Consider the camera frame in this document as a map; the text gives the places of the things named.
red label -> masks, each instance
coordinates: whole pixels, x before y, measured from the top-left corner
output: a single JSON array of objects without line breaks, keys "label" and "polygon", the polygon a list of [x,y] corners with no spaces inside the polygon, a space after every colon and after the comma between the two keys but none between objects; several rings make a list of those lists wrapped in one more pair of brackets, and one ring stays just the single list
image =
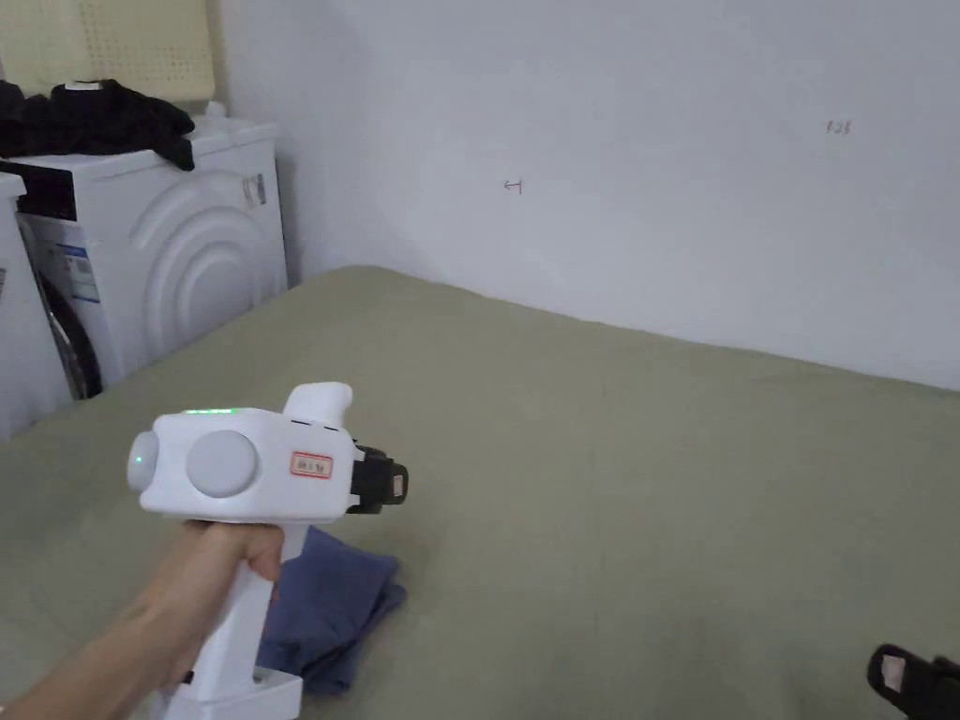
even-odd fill
[{"label": "red label", "polygon": [[290,459],[290,472],[300,477],[329,480],[333,474],[333,458],[309,452],[295,452]]}]

hand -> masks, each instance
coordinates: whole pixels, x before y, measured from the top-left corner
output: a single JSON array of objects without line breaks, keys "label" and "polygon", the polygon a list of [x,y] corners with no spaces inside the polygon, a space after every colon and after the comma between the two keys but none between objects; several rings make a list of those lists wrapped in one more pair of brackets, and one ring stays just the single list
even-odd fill
[{"label": "hand", "polygon": [[190,671],[240,563],[280,577],[283,531],[188,522],[150,584],[100,637],[7,708],[3,720],[121,720]]},{"label": "hand", "polygon": [[265,580],[280,577],[283,531],[271,525],[187,522],[150,584],[120,621],[145,614],[161,631],[167,666],[161,681],[190,671],[227,601],[237,567],[248,562]]}]

white handheld device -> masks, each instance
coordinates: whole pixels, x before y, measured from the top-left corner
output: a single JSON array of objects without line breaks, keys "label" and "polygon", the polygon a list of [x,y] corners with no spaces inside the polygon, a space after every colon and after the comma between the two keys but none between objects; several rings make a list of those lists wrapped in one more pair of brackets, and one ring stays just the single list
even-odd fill
[{"label": "white handheld device", "polygon": [[[128,480],[144,510],[268,523],[296,558],[307,528],[406,499],[404,466],[343,428],[352,390],[301,385],[283,413],[255,408],[164,415],[133,442]],[[273,584],[243,564],[217,629],[184,682],[154,701],[152,720],[294,720],[302,681],[254,668]]]}]

dryer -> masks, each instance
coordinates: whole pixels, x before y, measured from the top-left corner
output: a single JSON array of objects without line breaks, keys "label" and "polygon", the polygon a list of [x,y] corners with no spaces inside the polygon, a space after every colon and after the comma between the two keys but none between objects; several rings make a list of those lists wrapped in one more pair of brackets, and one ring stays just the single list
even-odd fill
[{"label": "dryer", "polygon": [[72,399],[14,216],[23,192],[0,173],[0,442]]},{"label": "dryer", "polygon": [[70,299],[105,385],[287,288],[275,125],[201,116],[197,169],[152,151],[0,163],[40,270]]}]

blue cloth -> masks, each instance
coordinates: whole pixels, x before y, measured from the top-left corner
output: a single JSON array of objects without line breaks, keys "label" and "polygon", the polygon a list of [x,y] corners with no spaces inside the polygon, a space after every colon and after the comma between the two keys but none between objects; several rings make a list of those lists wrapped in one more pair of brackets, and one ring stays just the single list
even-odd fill
[{"label": "blue cloth", "polygon": [[256,664],[301,676],[311,695],[348,690],[363,641],[406,599],[399,565],[310,528],[303,554],[283,566]]}]

